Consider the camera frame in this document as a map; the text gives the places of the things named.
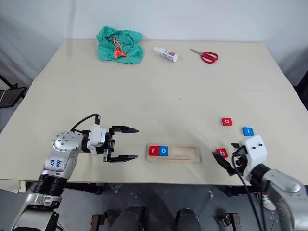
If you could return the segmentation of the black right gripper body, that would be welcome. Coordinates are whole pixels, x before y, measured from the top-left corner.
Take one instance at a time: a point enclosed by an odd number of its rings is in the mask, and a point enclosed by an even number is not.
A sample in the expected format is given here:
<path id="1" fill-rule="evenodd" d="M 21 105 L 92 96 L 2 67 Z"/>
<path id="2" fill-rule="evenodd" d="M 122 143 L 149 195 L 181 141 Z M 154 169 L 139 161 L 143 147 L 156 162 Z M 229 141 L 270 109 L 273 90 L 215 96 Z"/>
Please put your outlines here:
<path id="1" fill-rule="evenodd" d="M 233 157 L 236 157 L 237 159 L 234 161 L 237 167 L 231 167 L 231 169 L 228 171 L 229 176 L 235 175 L 237 172 L 240 173 L 240 175 L 243 175 L 244 169 L 247 167 L 247 154 L 248 151 L 245 146 L 241 146 L 235 149 L 235 151 L 232 153 Z"/>

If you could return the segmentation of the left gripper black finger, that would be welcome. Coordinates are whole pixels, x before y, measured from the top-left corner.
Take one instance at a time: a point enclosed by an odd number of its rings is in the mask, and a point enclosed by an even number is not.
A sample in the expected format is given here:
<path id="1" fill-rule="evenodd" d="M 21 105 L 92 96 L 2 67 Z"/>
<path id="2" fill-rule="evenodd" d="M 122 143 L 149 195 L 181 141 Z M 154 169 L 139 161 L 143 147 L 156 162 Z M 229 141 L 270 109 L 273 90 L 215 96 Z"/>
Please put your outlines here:
<path id="1" fill-rule="evenodd" d="M 121 132 L 124 134 L 138 133 L 139 131 L 135 128 L 130 128 L 127 126 L 112 126 L 111 133 L 115 134 L 116 132 Z"/>
<path id="2" fill-rule="evenodd" d="M 119 155 L 118 157 L 108 158 L 110 163 L 123 163 L 138 158 L 137 155 Z"/>

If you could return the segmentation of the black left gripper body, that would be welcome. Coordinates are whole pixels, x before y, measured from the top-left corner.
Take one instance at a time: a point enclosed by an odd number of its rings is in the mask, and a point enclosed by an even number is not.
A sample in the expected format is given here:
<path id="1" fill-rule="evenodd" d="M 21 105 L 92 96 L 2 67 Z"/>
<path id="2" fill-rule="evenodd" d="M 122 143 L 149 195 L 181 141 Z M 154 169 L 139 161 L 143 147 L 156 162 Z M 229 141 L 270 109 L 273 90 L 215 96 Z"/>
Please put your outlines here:
<path id="1" fill-rule="evenodd" d="M 105 142 L 103 145 L 103 161 L 104 162 L 115 162 L 116 158 L 112 157 L 112 152 L 114 151 L 115 140 L 113 135 L 115 135 L 115 127 L 109 128 L 109 131 L 105 135 Z"/>

